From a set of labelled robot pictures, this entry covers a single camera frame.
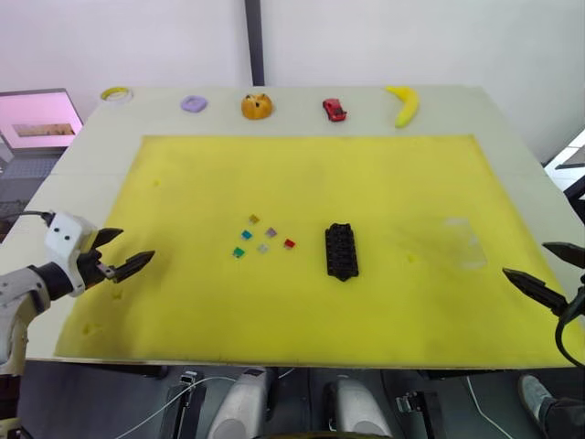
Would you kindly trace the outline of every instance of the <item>yellow block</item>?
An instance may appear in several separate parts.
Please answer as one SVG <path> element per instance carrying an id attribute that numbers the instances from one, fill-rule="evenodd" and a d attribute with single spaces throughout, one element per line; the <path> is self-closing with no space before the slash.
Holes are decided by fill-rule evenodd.
<path id="1" fill-rule="evenodd" d="M 453 229 L 453 219 L 467 228 Z M 324 230 L 334 222 L 356 236 L 359 276 L 345 283 L 326 272 Z M 156 255 L 122 284 L 78 299 L 57 355 L 569 365 L 555 347 L 556 318 L 501 272 L 526 271 L 559 290 L 471 136 L 146 137 L 108 226 L 125 232 L 103 248 L 104 261 Z M 264 235 L 269 227 L 276 237 Z M 479 244 L 466 252 L 473 237 Z M 294 249 L 283 248 L 286 238 Z M 231 255 L 237 246 L 241 259 Z M 583 338 L 576 323 L 567 327 L 581 359 Z"/>

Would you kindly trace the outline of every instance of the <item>white table surface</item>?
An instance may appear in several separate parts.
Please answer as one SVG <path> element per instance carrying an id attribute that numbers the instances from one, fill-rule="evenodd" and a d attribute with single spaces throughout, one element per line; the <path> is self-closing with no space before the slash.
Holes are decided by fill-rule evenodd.
<path id="1" fill-rule="evenodd" d="M 415 88 L 420 95 L 419 113 L 409 126 L 400 130 L 393 121 L 401 104 L 383 87 L 136 88 L 130 102 L 103 103 L 95 111 L 28 209 L 66 210 L 101 226 L 140 148 L 142 136 L 147 134 L 474 134 L 535 240 L 584 245 L 585 232 L 577 215 L 482 89 Z M 275 107 L 271 117 L 249 121 L 241 115 L 240 101 L 252 92 L 266 92 L 271 97 Z M 197 114 L 182 111 L 179 104 L 188 94 L 205 96 L 209 101 L 207 108 Z M 341 100 L 348 111 L 346 121 L 327 121 L 321 102 L 330 97 Z M 457 169 L 437 169 L 438 175 L 441 172 Z M 0 245 L 2 273 L 47 262 L 43 247 L 45 231 L 38 218 L 21 218 Z M 579 269 L 544 249 L 543 254 L 567 296 L 573 297 L 579 285 Z M 63 297 L 33 321 L 28 334 L 28 358 L 57 359 L 53 351 L 73 302 L 73 298 Z"/>

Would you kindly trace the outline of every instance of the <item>toy banana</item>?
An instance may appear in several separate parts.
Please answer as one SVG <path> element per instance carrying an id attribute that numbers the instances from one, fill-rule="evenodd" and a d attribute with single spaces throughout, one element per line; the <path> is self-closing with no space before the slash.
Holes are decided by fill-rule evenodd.
<path id="1" fill-rule="evenodd" d="M 404 103 L 394 125 L 397 128 L 408 125 L 419 109 L 419 95 L 410 87 L 387 87 L 386 90 L 394 93 Z"/>

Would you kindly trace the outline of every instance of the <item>shoe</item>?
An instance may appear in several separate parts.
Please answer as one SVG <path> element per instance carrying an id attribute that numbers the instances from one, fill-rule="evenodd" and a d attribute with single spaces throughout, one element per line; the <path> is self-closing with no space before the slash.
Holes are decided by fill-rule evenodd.
<path id="1" fill-rule="evenodd" d="M 518 391 L 524 406 L 532 413 L 537 423 L 539 423 L 538 414 L 540 407 L 546 398 L 551 398 L 552 395 L 547 388 L 540 382 L 537 377 L 532 375 L 523 375 L 518 381 Z"/>

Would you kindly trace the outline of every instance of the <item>black pole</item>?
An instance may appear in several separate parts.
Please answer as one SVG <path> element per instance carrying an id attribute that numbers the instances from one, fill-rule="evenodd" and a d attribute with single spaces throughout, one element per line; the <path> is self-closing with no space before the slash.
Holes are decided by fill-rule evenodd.
<path id="1" fill-rule="evenodd" d="M 262 50 L 262 17 L 260 0 L 246 0 L 246 26 L 250 46 L 252 84 L 264 85 L 264 54 Z"/>

